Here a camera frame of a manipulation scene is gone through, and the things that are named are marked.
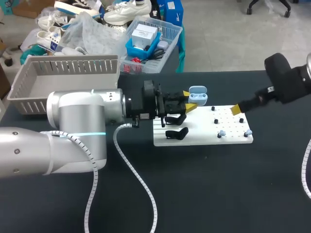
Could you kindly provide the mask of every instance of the black end effector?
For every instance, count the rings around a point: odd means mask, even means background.
[[[280,53],[268,57],[264,64],[273,86],[256,92],[251,100],[239,102],[242,113],[265,106],[271,100],[284,104],[311,93],[311,77],[307,65],[291,68],[287,59]]]
[[[188,97],[183,92],[163,94],[159,84],[152,80],[144,81],[143,88],[131,93],[125,98],[126,117],[133,120],[148,120],[161,118],[162,127],[165,127],[164,118],[167,114],[180,114],[176,120],[169,118],[171,124],[182,123],[186,119],[186,104]]]
[[[307,65],[291,68],[280,53],[268,57],[265,69],[275,89],[275,96],[281,103],[289,103],[306,96],[311,91],[311,77]]]

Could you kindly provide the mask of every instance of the small white box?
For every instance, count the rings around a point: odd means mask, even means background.
[[[151,45],[153,42],[153,34],[148,32],[143,32],[139,30],[134,30],[132,33],[132,46],[136,46],[141,49],[145,49],[147,45]]]
[[[143,32],[152,33],[153,34],[153,40],[156,38],[157,28],[155,28],[155,27],[139,24],[139,25],[137,25],[136,29],[143,31]]]

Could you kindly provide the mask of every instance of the white pegboard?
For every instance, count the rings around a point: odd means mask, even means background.
[[[198,107],[187,114],[181,126],[166,125],[162,128],[161,119],[157,118],[153,120],[154,145],[164,147],[252,143],[252,135],[244,137],[244,133],[250,129],[245,114],[233,116],[230,110],[232,106],[215,106],[215,111],[211,110],[211,106]],[[244,119],[243,123],[239,122],[240,118]],[[215,119],[218,119],[218,124],[214,124]],[[165,131],[180,131],[184,127],[188,127],[189,133],[183,140],[166,139]],[[218,138],[220,130],[224,130],[226,136]]]

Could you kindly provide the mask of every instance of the robotic arm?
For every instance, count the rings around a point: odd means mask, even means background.
[[[125,118],[131,118],[133,127],[139,127],[140,120],[156,117],[161,118],[163,127],[164,121],[181,124],[186,113],[197,106],[188,103],[188,96],[185,91],[162,93],[160,85],[153,81],[145,81],[144,87],[131,96],[123,95],[121,89],[53,92],[48,97],[47,115],[51,126],[81,140],[101,169],[107,158],[106,125],[120,125]],[[167,117],[167,114],[181,117]],[[180,137],[179,132],[168,136]],[[48,132],[2,127],[0,148],[0,178],[93,170],[78,145]]]
[[[291,68],[280,53],[268,57],[264,64],[272,86],[257,91],[253,99],[232,107],[233,115],[265,106],[271,100],[285,104],[311,93],[311,53],[307,56],[307,64],[301,67]]]

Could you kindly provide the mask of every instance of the dark table surface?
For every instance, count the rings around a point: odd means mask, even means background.
[[[228,105],[269,85],[264,71],[120,76],[125,94],[153,79],[165,91],[208,88],[208,104]],[[311,137],[311,97],[246,114],[247,145],[154,147],[152,123],[118,137],[125,155],[152,191],[158,233],[295,233],[311,229],[311,200],[300,179]],[[0,126],[50,130],[46,118],[21,116],[10,105]],[[147,194],[125,165],[107,129],[107,165],[91,208],[91,233],[148,233]],[[2,233],[82,233],[92,173],[0,180]]]

